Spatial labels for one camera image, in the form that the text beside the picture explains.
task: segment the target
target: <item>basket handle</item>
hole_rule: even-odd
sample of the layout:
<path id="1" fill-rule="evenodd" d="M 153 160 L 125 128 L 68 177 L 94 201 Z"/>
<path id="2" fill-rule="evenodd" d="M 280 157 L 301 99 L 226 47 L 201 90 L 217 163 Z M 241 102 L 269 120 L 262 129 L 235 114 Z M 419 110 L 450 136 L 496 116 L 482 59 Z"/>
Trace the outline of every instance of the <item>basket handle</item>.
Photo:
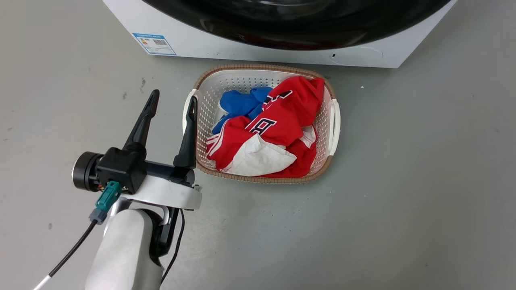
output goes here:
<path id="1" fill-rule="evenodd" d="M 330 107 L 330 137 L 328 140 L 329 155 L 333 156 L 337 150 L 338 138 L 341 134 L 341 109 L 336 99 L 332 99 Z"/>
<path id="2" fill-rule="evenodd" d="M 183 135 L 186 131 L 186 114 L 188 114 L 188 108 L 190 106 L 190 99 L 192 96 L 195 96 L 197 100 L 199 99 L 199 90 L 193 89 L 189 94 L 188 97 L 186 97 L 185 101 L 185 107 L 183 108 Z"/>

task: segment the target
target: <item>white cloth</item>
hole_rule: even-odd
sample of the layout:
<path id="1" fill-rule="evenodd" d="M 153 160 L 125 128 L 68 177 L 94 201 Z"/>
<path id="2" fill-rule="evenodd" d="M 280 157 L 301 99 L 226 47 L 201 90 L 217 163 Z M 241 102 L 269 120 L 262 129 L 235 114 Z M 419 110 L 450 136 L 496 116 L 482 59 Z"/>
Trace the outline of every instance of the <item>white cloth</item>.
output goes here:
<path id="1" fill-rule="evenodd" d="M 306 126 L 303 127 L 303 137 L 299 138 L 299 140 L 303 141 L 303 143 L 310 148 L 312 144 L 315 142 L 317 137 L 315 136 L 314 126 Z"/>
<path id="2" fill-rule="evenodd" d="M 296 156 L 278 145 L 253 135 L 238 149 L 233 160 L 221 171 L 243 176 L 279 172 L 294 163 Z"/>

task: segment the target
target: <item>plastic basket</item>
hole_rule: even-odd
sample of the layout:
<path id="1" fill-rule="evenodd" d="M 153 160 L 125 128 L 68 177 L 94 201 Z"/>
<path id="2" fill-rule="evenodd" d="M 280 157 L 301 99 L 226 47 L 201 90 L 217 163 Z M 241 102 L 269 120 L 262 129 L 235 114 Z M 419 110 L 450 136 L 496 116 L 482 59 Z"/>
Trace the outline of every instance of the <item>plastic basket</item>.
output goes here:
<path id="1" fill-rule="evenodd" d="M 188 95 L 183 111 L 183 132 L 186 128 L 186 112 L 192 96 L 198 99 L 197 117 L 197 168 L 204 173 L 240 181 L 258 183 L 302 183 L 312 181 L 326 171 L 333 154 L 337 149 L 338 136 L 341 127 L 340 109 L 335 99 L 333 88 L 325 80 L 324 102 L 317 114 L 314 126 L 318 133 L 316 141 L 317 155 L 312 163 L 310 172 L 302 178 L 261 178 L 241 176 L 217 171 L 215 163 L 206 158 L 206 140 L 212 135 L 212 127 L 218 118 L 218 102 L 222 94 L 237 90 L 249 93 L 254 87 L 275 87 L 284 79 L 302 75 L 308 79 L 323 77 L 318 73 L 276 65 L 226 65 L 210 69 L 196 82 Z"/>

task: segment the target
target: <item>connector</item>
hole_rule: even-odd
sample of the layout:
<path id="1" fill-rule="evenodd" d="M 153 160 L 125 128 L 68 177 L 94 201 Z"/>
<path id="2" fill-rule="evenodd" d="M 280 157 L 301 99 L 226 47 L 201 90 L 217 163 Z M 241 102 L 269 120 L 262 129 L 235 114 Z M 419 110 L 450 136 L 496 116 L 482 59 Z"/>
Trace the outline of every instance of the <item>connector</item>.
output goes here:
<path id="1" fill-rule="evenodd" d="M 120 194 L 122 194 L 122 186 L 120 186 L 120 183 L 116 181 L 108 182 L 95 204 L 96 208 L 90 214 L 90 220 L 95 220 L 97 224 L 102 224 L 104 220 L 106 220 L 107 212 L 109 212 L 109 209 L 117 201 Z"/>

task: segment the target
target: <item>blue garment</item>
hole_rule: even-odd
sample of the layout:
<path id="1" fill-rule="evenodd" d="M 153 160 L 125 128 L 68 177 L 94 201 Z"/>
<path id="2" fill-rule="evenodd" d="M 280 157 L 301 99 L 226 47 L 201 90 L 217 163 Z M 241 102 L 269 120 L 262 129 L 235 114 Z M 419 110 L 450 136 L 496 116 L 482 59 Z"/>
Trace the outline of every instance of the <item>blue garment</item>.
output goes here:
<path id="1" fill-rule="evenodd" d="M 246 116 L 254 120 L 261 112 L 262 105 L 272 88 L 253 88 L 249 94 L 241 94 L 232 90 L 225 92 L 220 99 L 220 107 L 228 112 L 218 121 L 217 125 L 212 129 L 213 134 L 219 134 L 224 122 L 238 116 Z"/>

